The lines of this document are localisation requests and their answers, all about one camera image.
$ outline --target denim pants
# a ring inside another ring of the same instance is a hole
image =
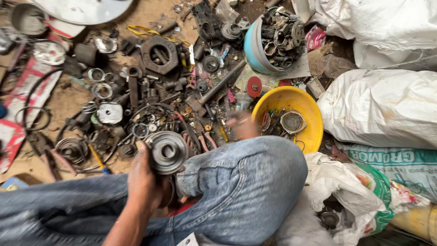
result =
[[[196,155],[177,175],[203,197],[170,218],[151,219],[142,245],[174,246],[194,232],[214,242],[260,245],[278,229],[308,168],[291,141],[263,136]],[[101,245],[127,198],[127,175],[108,175],[0,193],[0,245]]]

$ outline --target hexagonal nut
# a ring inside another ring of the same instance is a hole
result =
[[[160,48],[165,50],[168,54],[168,61],[164,65],[158,65],[152,60],[153,48],[157,46],[160,46]],[[153,36],[151,39],[141,45],[140,50],[143,57],[144,66],[148,70],[165,75],[179,65],[179,57],[177,55],[176,45],[160,36]]]

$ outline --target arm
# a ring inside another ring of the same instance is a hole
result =
[[[128,200],[103,246],[140,245],[149,218],[161,202],[162,191],[150,170],[146,144],[142,141],[136,144],[138,153],[129,172]]]

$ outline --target grinding disc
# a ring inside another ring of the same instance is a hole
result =
[[[261,95],[263,85],[260,78],[253,76],[247,81],[247,93],[251,97],[259,97]]]

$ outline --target dirt floor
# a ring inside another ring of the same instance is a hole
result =
[[[172,21],[177,21],[180,26],[180,32],[170,31],[164,36],[168,36],[171,38],[179,38],[183,39],[191,44],[194,44],[198,38],[197,30],[192,29],[192,26],[195,27],[195,21],[191,14],[187,16],[185,21],[181,21],[181,15],[189,9],[189,5],[194,5],[196,2],[200,0],[140,0],[136,1],[130,8],[130,10],[124,14],[123,17],[119,18],[117,21],[113,23],[108,23],[106,25],[88,27],[88,34],[84,39],[84,43],[89,42],[94,37],[107,37],[107,35],[111,32],[112,29],[117,29],[120,32],[120,36],[118,38],[118,42],[124,38],[127,38],[131,35],[136,36],[138,38],[144,39],[145,36],[135,35],[131,31],[126,28],[126,25],[138,25],[143,26],[150,29],[158,29],[158,27],[162,27],[167,25]],[[173,11],[173,6],[175,4],[183,3],[182,11],[180,14],[177,14]],[[252,23],[256,18],[263,12],[264,5],[266,1],[263,0],[246,0],[244,4],[239,3],[236,7],[236,11],[240,13],[240,16],[237,18],[237,21],[242,17],[248,17],[249,21]],[[293,12],[293,8],[291,2],[283,1],[284,6]],[[351,43],[343,44],[344,40],[334,40],[335,45],[333,47],[334,53],[337,56],[347,58],[353,61],[353,52],[351,49]],[[112,58],[110,60],[108,69],[105,72],[115,72],[120,71],[122,67],[126,67],[129,65],[137,64],[135,58],[133,56],[121,56],[120,52],[116,52],[117,57]],[[240,50],[235,50],[232,48],[227,56],[227,67],[232,68],[236,63],[238,63],[239,59],[244,59],[244,54]],[[231,79],[229,84],[232,84],[236,79],[236,76]],[[56,135],[59,132],[59,129],[64,125],[65,119],[71,117],[75,112],[80,109],[80,105],[86,103],[92,99],[92,94],[89,90],[86,90],[84,87],[70,81],[69,75],[63,74],[59,79],[57,85],[52,91],[51,97],[48,99],[45,107],[50,111],[52,115],[51,122],[47,128],[43,130],[43,133],[49,136],[52,140],[56,138]],[[63,137],[79,137],[80,133],[77,131],[69,132],[65,131]],[[218,145],[220,146],[224,142],[222,138],[215,136]],[[325,138],[322,142],[322,148],[324,148]],[[126,173],[129,170],[131,159],[128,158],[126,160],[121,160],[118,153],[112,157],[108,161],[109,169],[114,173]],[[82,164],[82,167],[92,167],[97,165],[96,160],[91,156],[90,160]],[[23,144],[20,152],[15,158],[12,166],[9,170],[0,174],[0,182],[5,181],[10,176],[20,174],[20,173],[28,173],[35,177],[37,180],[41,182],[50,182],[50,178],[47,174],[47,170],[44,167],[42,161],[33,154],[31,151],[30,145],[26,142]],[[97,174],[79,174],[77,176],[73,176],[67,172],[59,172],[62,179],[78,179],[84,178]]]

